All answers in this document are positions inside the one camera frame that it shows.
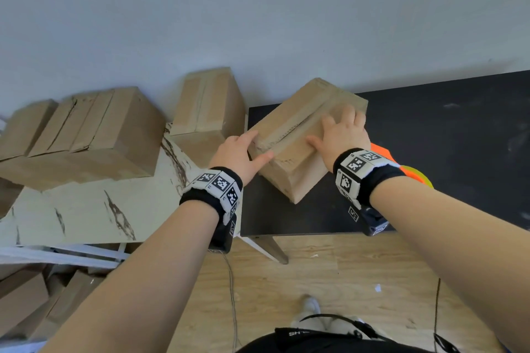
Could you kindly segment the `taped cardboard box with slit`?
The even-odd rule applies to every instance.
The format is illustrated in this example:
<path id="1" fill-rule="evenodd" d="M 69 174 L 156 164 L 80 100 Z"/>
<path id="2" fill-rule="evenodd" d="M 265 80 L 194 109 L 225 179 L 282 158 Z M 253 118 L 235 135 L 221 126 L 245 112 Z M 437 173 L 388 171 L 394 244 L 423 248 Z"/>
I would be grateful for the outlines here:
<path id="1" fill-rule="evenodd" d="M 322 116 L 329 114 L 338 122 L 345 105 L 366 113 L 368 101 L 317 77 L 250 129 L 258 132 L 248 148 L 251 158 L 274 152 L 259 173 L 292 203 L 299 203 L 328 173 L 306 137 L 322 138 Z"/>

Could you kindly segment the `small flat cardboard box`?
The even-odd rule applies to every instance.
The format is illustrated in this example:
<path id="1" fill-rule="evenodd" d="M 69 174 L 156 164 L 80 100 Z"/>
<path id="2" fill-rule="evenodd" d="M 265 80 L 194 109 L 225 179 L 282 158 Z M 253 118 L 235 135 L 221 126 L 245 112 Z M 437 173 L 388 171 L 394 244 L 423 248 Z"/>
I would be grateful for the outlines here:
<path id="1" fill-rule="evenodd" d="M 0 136 L 0 162 L 27 156 L 57 107 L 56 101 L 48 99 L 18 109 Z"/>

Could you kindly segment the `white marble-pattern table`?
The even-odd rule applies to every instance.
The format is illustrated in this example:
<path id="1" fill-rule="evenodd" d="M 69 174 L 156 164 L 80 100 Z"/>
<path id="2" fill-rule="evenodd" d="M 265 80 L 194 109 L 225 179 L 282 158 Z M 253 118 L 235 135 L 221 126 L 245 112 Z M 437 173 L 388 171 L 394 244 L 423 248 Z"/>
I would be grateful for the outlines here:
<path id="1" fill-rule="evenodd" d="M 201 171 L 166 133 L 152 177 L 25 187 L 0 218 L 0 265 L 44 263 L 40 247 L 144 242 Z"/>

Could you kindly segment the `person's black clothing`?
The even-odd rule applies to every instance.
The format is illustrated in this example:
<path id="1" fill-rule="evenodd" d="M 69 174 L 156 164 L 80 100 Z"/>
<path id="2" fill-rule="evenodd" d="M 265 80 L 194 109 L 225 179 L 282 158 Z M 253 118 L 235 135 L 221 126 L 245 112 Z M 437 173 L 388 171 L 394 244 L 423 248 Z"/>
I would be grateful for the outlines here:
<path id="1" fill-rule="evenodd" d="M 361 339 L 353 334 L 276 328 L 246 344 L 236 353 L 433 353 L 427 350 L 377 339 Z"/>

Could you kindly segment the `person's right forearm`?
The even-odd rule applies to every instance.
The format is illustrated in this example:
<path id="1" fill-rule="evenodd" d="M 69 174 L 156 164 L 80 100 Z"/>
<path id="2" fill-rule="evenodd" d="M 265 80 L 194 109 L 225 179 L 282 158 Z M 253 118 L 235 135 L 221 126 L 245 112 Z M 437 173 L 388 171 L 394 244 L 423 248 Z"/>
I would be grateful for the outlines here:
<path id="1" fill-rule="evenodd" d="M 406 176 L 370 203 L 512 353 L 530 353 L 530 232 Z"/>

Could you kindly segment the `black table leg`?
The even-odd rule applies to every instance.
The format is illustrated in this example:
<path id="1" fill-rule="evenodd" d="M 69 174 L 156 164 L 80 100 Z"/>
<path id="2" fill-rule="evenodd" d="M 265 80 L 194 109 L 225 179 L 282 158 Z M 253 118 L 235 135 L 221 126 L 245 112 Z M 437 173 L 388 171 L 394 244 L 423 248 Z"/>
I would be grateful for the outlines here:
<path id="1" fill-rule="evenodd" d="M 255 247 L 255 249 L 268 256 L 271 260 L 280 263 L 288 264 L 289 258 L 282 248 L 276 243 L 272 236 L 253 236 L 248 240 Z"/>

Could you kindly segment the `person's right hand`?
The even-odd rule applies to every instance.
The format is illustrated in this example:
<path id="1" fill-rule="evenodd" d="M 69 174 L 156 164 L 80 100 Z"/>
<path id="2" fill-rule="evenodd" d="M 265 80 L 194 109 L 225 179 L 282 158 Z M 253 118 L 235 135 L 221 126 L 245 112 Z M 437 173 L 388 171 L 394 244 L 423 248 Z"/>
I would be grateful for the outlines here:
<path id="1" fill-rule="evenodd" d="M 361 111 L 356 111 L 354 126 L 345 126 L 329 115 L 321 117 L 323 129 L 322 140 L 327 146 L 327 153 L 321 156 L 325 167 L 329 172 L 333 172 L 333 165 L 337 158 L 350 149 L 370 149 L 370 139 L 365 129 L 366 115 Z"/>

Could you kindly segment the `person's left hand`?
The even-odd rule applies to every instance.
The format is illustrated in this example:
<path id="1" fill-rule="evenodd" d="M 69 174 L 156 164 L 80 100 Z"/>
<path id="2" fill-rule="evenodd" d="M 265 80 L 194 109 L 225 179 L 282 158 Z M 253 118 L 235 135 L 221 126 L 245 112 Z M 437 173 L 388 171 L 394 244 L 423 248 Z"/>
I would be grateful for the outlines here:
<path id="1" fill-rule="evenodd" d="M 250 170 L 248 147 L 258 135 L 257 130 L 248 131 L 241 136 L 229 136 L 223 142 L 209 162 L 209 168 L 224 167 L 237 174 L 246 186 L 254 177 Z"/>

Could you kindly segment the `person's left forearm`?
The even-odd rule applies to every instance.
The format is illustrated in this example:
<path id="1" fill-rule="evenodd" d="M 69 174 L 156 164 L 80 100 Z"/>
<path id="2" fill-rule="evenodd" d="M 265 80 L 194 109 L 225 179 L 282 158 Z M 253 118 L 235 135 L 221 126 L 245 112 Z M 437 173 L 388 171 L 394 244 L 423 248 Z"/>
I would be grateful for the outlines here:
<path id="1" fill-rule="evenodd" d="M 208 204 L 184 202 L 39 353 L 166 353 L 218 221 Z"/>

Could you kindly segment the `yellow-green tape roll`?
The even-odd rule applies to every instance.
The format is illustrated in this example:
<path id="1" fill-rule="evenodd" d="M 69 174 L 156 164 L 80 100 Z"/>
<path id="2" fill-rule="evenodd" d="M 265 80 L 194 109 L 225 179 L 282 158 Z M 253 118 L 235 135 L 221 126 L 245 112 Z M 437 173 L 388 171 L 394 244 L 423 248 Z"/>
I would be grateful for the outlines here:
<path id="1" fill-rule="evenodd" d="M 418 182 L 430 187 L 431 189 L 434 189 L 434 186 L 433 186 L 432 182 L 421 171 L 419 171 L 417 169 L 414 169 L 413 167 L 406 166 L 406 165 L 401 165 L 400 169 L 409 178 L 412 178 L 412 179 L 414 179 L 414 180 L 416 180 L 416 181 L 418 181 Z"/>

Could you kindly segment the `large wide cardboard box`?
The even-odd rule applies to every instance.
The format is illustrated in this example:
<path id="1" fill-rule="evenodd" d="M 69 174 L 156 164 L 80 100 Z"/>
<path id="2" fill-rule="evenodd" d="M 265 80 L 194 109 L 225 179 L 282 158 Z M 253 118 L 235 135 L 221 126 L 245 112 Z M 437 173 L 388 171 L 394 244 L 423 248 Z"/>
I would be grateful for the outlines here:
<path id="1" fill-rule="evenodd" d="M 0 177 L 44 191 L 68 183 L 154 176 L 165 117 L 138 89 L 71 95 L 27 156 L 0 162 Z"/>

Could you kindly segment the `person's white shoe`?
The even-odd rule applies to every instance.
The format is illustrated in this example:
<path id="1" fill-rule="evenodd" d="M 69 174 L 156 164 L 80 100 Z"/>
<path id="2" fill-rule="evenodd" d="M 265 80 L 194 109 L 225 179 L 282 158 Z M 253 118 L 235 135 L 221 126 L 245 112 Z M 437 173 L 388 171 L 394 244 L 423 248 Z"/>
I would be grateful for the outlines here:
<path id="1" fill-rule="evenodd" d="M 302 330 L 313 330 L 320 332 L 333 333 L 338 335 L 356 335 L 363 339 L 368 337 L 356 328 L 353 324 L 342 319 L 334 319 L 331 317 L 315 316 L 306 319 L 310 315 L 321 314 L 321 308 L 317 301 L 312 296 L 305 296 L 301 301 L 301 311 L 294 317 L 290 324 L 291 328 Z"/>

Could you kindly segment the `orange tool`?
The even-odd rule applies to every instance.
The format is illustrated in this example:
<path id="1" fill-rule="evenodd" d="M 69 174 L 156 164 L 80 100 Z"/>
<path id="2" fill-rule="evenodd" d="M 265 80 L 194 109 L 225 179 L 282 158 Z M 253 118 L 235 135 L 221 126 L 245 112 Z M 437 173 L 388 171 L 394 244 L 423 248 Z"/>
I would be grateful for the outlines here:
<path id="1" fill-rule="evenodd" d="M 374 144 L 374 143 L 371 143 L 370 144 L 370 149 L 381 155 L 381 156 L 384 156 L 385 158 L 393 161 L 394 163 L 396 163 L 395 159 L 393 158 L 393 156 L 391 155 L 390 151 L 384 147 L 381 147 L 377 144 Z M 427 182 L 427 178 L 421 173 L 419 172 L 418 170 L 414 169 L 414 168 L 411 168 L 411 167 L 408 167 L 408 166 L 403 166 L 401 165 L 400 166 L 401 170 L 403 171 L 403 173 L 410 177 L 410 178 L 413 178 L 414 180 L 418 181 L 418 182 L 421 182 L 425 185 L 430 185 L 429 182 Z"/>

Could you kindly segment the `upright taped cardboard box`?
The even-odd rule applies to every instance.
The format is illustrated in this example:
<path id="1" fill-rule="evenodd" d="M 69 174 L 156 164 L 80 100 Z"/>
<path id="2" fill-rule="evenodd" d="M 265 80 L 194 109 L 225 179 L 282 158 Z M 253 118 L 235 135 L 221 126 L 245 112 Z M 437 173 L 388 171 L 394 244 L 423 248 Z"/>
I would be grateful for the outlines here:
<path id="1" fill-rule="evenodd" d="M 228 137 L 245 132 L 246 107 L 229 67 L 187 75 L 169 139 L 199 168 L 206 169 Z"/>

